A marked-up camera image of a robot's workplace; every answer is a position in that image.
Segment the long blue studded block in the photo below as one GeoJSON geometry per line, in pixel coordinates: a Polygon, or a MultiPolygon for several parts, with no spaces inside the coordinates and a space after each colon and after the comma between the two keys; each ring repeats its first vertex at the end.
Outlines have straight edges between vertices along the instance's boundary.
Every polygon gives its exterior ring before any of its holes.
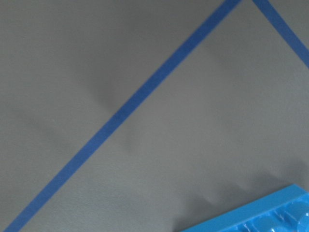
{"type": "Polygon", "coordinates": [[[309,193],[290,185],[186,232],[307,232],[309,193]]]}

